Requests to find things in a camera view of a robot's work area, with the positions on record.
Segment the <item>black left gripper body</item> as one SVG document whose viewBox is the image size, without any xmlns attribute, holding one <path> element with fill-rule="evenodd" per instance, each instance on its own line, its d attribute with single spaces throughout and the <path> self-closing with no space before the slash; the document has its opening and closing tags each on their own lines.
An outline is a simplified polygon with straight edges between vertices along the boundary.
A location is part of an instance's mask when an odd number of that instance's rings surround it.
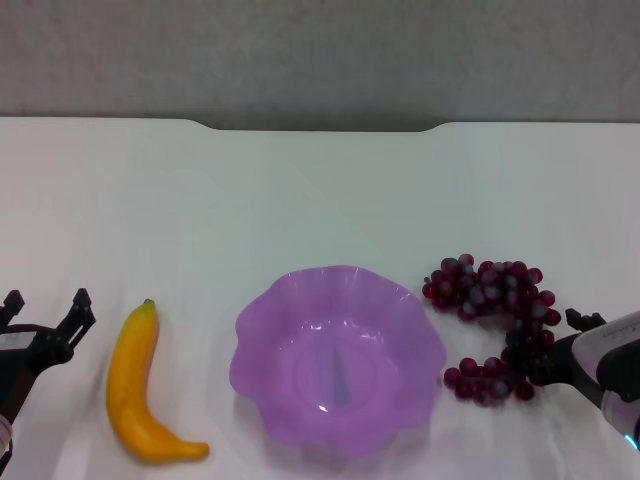
<svg viewBox="0 0 640 480">
<path fill-rule="evenodd" d="M 38 377 L 70 361 L 70 347 L 53 329 L 13 330 L 1 335 L 1 416 L 18 417 Z"/>
</svg>

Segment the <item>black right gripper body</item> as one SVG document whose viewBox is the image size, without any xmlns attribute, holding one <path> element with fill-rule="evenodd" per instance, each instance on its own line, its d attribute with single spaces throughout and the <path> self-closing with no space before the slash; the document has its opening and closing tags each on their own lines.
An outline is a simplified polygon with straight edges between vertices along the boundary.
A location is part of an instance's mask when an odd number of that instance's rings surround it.
<svg viewBox="0 0 640 480">
<path fill-rule="evenodd" d="M 573 353 L 573 344 L 577 338 L 577 335 L 561 338 L 539 358 L 532 360 L 529 379 L 537 385 L 596 385 L 596 381 L 579 364 Z"/>
</svg>

